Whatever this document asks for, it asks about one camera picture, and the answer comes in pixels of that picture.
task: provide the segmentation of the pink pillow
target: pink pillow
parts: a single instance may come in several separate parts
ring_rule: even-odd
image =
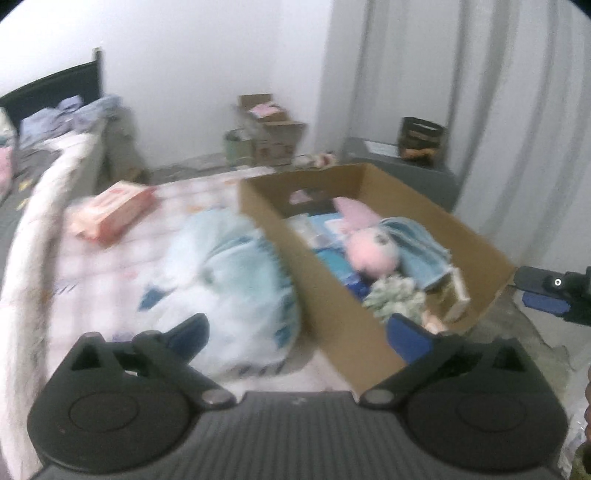
[[[12,185],[12,147],[0,147],[0,202]]]
[[[362,230],[379,224],[382,217],[363,202],[347,197],[333,198],[336,210],[353,230]]]

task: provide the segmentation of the gray storage box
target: gray storage box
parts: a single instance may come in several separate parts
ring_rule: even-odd
[[[342,163],[372,163],[432,202],[450,212],[460,194],[455,175],[443,163],[424,167],[398,156],[398,147],[349,137],[341,155]]]

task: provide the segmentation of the green bucket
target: green bucket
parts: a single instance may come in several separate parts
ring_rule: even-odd
[[[230,130],[223,136],[223,146],[226,152],[226,159],[228,164],[236,165],[252,165],[254,162],[254,141],[252,139],[244,139],[240,135],[240,129]]]

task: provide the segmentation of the black headboard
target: black headboard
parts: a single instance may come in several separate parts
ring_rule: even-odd
[[[94,60],[62,70],[7,93],[0,98],[14,127],[19,130],[21,120],[45,107],[55,107],[64,98],[80,95],[84,104],[102,96],[100,78],[101,52],[94,50]]]

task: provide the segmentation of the cardboard box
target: cardboard box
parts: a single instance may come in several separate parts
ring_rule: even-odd
[[[463,317],[451,326],[473,326],[515,267],[481,236],[426,197],[370,164],[295,171],[255,177],[240,183],[241,208],[265,231],[290,270],[303,309],[304,324],[330,361],[356,392],[381,382],[404,367],[388,345],[384,327],[324,267],[313,251],[284,222],[302,213],[289,196],[317,189],[329,197],[365,202],[383,217],[404,216],[421,223],[451,250],[472,298]]]
[[[238,97],[238,124],[255,139],[254,165],[288,165],[296,151],[305,124],[292,120],[288,113],[256,118],[248,111],[259,103],[272,102],[273,95],[260,93]]]

